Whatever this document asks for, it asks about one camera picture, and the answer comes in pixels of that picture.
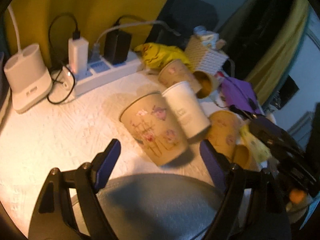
gray curved plate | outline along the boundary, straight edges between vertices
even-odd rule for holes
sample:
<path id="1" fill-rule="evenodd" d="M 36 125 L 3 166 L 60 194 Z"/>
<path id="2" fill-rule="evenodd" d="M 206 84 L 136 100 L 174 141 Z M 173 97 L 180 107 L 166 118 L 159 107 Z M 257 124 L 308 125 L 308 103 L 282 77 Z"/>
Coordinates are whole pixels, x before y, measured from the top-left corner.
<path id="1" fill-rule="evenodd" d="M 223 199 L 213 186 L 175 174 L 112 179 L 97 196 L 119 240 L 201 239 Z M 74 212 L 88 235 L 79 203 Z"/>

black power adapter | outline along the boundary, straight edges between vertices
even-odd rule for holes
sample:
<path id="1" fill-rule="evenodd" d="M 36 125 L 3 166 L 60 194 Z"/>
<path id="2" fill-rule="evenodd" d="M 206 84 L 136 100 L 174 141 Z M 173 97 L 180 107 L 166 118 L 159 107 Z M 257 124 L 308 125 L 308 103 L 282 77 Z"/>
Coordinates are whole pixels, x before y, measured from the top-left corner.
<path id="1" fill-rule="evenodd" d="M 103 57 L 112 65 L 127 60 L 132 35 L 122 30 L 108 32 L 104 44 Z"/>

white woven basket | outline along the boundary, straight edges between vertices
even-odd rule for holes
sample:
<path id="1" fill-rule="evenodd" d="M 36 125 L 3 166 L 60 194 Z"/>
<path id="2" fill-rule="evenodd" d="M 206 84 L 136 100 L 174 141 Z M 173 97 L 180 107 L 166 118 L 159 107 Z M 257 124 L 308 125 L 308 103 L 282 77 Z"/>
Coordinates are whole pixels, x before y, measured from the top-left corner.
<path id="1" fill-rule="evenodd" d="M 185 54 L 196 70 L 203 70 L 212 75 L 221 70 L 223 64 L 229 58 L 224 53 L 204 46 L 194 35 L 190 38 Z"/>

white power strip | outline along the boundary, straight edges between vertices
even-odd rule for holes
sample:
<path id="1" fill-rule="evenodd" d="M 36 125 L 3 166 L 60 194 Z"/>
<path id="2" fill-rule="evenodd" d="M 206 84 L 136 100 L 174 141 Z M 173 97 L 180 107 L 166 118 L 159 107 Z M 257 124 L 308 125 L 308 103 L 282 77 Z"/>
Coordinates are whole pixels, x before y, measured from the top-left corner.
<path id="1" fill-rule="evenodd" d="M 118 65 L 112 65 L 102 56 L 100 56 L 100 59 L 98 62 L 88 64 L 88 72 L 85 77 L 76 76 L 76 85 L 71 93 L 73 98 L 119 78 L 141 71 L 144 66 L 132 51 L 129 51 L 127 60 Z M 63 82 L 63 88 L 70 91 L 73 85 L 71 74 L 66 68 L 63 68 L 60 76 L 59 81 Z"/>

yellow snack package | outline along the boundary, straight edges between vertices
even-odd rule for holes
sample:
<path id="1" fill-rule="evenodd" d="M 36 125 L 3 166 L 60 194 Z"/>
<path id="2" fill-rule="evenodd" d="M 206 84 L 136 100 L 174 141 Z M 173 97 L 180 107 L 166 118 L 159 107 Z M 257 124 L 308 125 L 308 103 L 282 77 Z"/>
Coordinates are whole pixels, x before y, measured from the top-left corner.
<path id="1" fill-rule="evenodd" d="M 157 43 L 145 43 L 134 48 L 135 52 L 140 52 L 145 65 L 151 69 L 161 70 L 174 59 L 181 61 L 194 72 L 193 66 L 184 52 L 176 46 L 166 46 Z"/>
<path id="2" fill-rule="evenodd" d="M 247 124 L 240 128 L 240 136 L 257 163 L 262 163 L 272 157 L 270 149 L 249 132 Z"/>

